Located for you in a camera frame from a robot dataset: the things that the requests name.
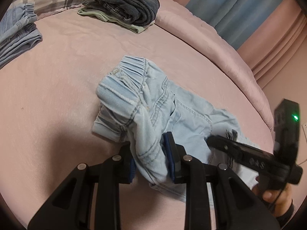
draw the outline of screw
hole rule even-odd
[[[81,163],[77,166],[78,170],[84,170],[86,168],[86,164],[85,163]]]
[[[219,168],[220,168],[221,170],[226,170],[226,169],[228,168],[228,166],[227,166],[226,164],[224,164],[224,163],[220,163],[220,164],[219,164]]]
[[[113,161],[119,161],[120,159],[122,159],[122,157],[120,155],[115,155],[112,157]]]
[[[184,155],[183,156],[183,160],[185,160],[185,161],[191,161],[193,158],[190,156],[190,155]]]

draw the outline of light green folded shirt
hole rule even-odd
[[[82,7],[78,10],[77,12],[79,15],[82,16],[95,16],[99,20],[104,21],[104,22],[115,22],[128,30],[131,30],[133,33],[139,34],[142,33],[145,29],[147,29],[150,25],[154,24],[154,21],[147,25],[147,26],[136,26],[133,24],[127,24],[122,21],[119,21],[117,18],[113,17],[112,15],[109,15],[103,11],[96,10],[96,9],[87,9],[86,7]]]

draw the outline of green led light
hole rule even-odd
[[[292,114],[292,117],[294,117],[295,121],[298,121],[298,116]]]

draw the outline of denim pants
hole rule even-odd
[[[4,14],[0,21],[0,69],[42,39],[33,23],[36,20],[34,3],[19,4]]]
[[[90,0],[89,9],[109,12],[124,23],[136,26],[149,25],[160,7],[159,0]]]
[[[228,164],[250,188],[257,183],[257,172],[206,144],[213,134],[255,147],[241,133],[236,118],[168,80],[152,61],[124,56],[96,93],[101,103],[93,131],[115,142],[129,141],[137,168],[152,188],[185,201],[185,184],[173,184],[168,174],[162,137],[167,131],[187,154],[203,163]]]

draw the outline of pink curtain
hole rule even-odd
[[[263,88],[285,66],[307,36],[307,18],[295,0],[277,9],[238,49]]]

